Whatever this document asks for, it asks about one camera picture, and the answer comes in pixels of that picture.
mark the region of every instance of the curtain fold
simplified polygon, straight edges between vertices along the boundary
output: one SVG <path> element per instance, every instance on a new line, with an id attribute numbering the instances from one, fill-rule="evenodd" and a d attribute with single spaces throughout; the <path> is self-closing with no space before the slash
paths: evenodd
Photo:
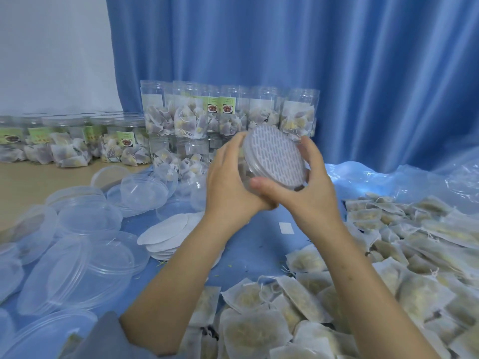
<path id="1" fill-rule="evenodd" d="M 125 110 L 141 79 L 315 88 L 328 163 L 439 169 L 479 145 L 479 0 L 107 5 Z"/>

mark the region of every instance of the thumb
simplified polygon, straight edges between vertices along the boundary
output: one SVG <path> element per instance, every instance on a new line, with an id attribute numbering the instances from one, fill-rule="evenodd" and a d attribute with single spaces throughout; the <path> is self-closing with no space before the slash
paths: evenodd
<path id="1" fill-rule="evenodd" d="M 268 197 L 272 201 L 284 206 L 288 205 L 291 199 L 291 194 L 293 193 L 285 187 L 282 187 L 274 181 L 264 177 L 252 178 L 249 181 L 249 187 L 259 192 L 261 195 Z"/>

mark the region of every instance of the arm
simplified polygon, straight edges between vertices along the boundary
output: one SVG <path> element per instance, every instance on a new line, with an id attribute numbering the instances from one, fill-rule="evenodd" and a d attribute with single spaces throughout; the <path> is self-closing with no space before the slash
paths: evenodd
<path id="1" fill-rule="evenodd" d="M 132 344 L 156 355 L 176 353 L 221 249 L 258 211 L 275 207 L 241 183 L 238 152 L 243 138 L 238 134 L 218 150 L 208 170 L 205 216 L 121 316 Z"/>
<path id="2" fill-rule="evenodd" d="M 311 166 L 307 187 L 294 192 L 266 178 L 253 178 L 250 186 L 284 205 L 319 250 L 362 356 L 438 359 L 341 221 L 320 151 L 309 138 L 301 140 L 300 151 Z"/>

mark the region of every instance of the hand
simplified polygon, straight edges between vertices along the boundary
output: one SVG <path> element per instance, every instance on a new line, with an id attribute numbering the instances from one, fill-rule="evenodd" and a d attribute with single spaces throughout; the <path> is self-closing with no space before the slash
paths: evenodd
<path id="1" fill-rule="evenodd" d="M 277 204 L 245 189 L 238 172 L 238 154 L 246 132 L 237 133 L 223 145 L 208 169 L 206 219 L 227 225 L 236 233 L 261 210 L 272 210 Z"/>
<path id="2" fill-rule="evenodd" d="M 298 227 L 311 237 L 317 234 L 318 225 L 341 223 L 341 216 L 334 185 L 326 172 L 321 152 L 314 142 L 305 136 L 301 138 L 298 149 L 311 167 L 307 187 L 301 191 L 291 191 L 263 177 L 252 178 L 249 186 L 283 205 L 290 211 Z"/>

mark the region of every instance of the white wall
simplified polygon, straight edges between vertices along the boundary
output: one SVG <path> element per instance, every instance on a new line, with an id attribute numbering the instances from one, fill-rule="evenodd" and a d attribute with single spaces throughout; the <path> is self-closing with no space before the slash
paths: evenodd
<path id="1" fill-rule="evenodd" d="M 106 0 L 0 0 L 0 112 L 121 110 Z"/>

